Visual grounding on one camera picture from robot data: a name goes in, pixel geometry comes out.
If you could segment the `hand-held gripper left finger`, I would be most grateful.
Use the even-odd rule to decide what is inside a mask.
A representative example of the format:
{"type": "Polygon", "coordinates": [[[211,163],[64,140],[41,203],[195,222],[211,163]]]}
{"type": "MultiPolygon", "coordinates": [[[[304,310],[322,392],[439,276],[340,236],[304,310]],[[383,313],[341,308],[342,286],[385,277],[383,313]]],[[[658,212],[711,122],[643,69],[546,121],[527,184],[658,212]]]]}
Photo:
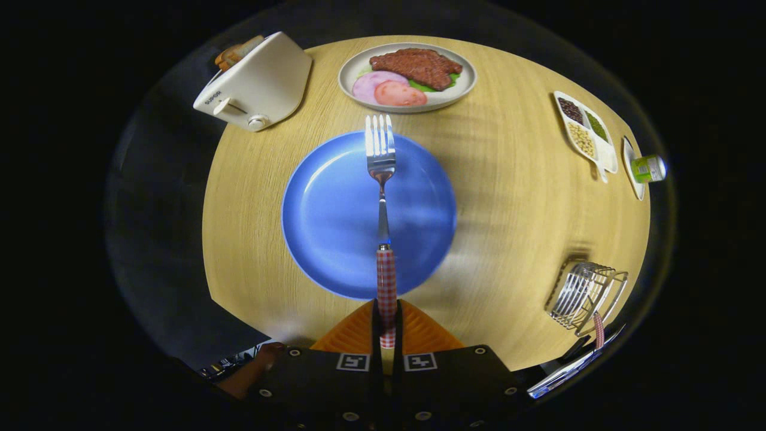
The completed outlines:
{"type": "Polygon", "coordinates": [[[384,404],[380,316],[370,301],[318,348],[290,345],[254,384],[260,430],[378,430],[384,404]]]}

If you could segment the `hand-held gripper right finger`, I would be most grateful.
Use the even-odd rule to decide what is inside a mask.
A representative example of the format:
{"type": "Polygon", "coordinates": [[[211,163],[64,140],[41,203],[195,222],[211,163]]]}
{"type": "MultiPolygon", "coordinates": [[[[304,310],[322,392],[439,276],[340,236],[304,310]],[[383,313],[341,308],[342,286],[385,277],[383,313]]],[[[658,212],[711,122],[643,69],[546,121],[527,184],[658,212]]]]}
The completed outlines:
{"type": "Polygon", "coordinates": [[[502,430],[524,412],[524,385],[489,346],[464,347],[399,301],[395,429],[502,430]]]}

